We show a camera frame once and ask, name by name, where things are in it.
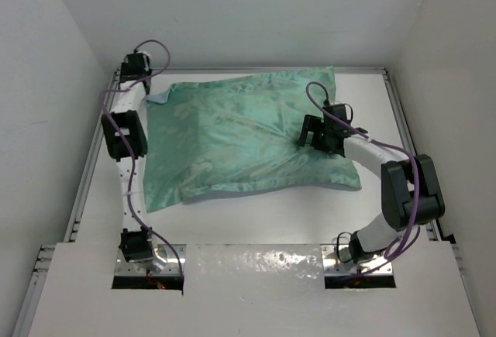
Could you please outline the light blue pillowcase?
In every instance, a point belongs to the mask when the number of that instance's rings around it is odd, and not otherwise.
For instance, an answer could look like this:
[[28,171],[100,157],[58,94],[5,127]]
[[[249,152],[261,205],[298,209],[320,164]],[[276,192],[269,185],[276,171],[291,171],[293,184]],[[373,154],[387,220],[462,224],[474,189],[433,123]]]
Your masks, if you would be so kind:
[[306,115],[336,96],[332,67],[276,71],[220,81],[176,82],[146,103],[148,153],[143,188],[148,212],[222,191],[250,193],[302,185],[356,191],[351,160],[299,146]]

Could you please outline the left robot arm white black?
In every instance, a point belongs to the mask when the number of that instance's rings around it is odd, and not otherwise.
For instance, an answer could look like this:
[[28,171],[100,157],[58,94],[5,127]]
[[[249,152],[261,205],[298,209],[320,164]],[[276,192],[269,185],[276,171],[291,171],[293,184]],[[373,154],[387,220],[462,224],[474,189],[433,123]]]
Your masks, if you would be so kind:
[[150,55],[134,50],[120,66],[116,102],[101,117],[105,145],[119,172],[123,220],[119,250],[128,263],[149,263],[153,240],[144,214],[143,165],[148,151],[139,110],[150,93]]

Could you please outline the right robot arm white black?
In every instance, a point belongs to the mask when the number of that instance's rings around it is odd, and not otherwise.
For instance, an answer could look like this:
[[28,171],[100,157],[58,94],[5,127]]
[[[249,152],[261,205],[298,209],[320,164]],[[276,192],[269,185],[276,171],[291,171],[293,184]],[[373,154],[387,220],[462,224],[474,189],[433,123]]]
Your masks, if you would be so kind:
[[353,232],[340,256],[358,264],[374,255],[392,259],[412,243],[421,225],[445,213],[443,194],[430,156],[380,142],[365,129],[353,128],[343,104],[326,103],[322,116],[306,115],[297,144],[356,161],[381,182],[381,210]]

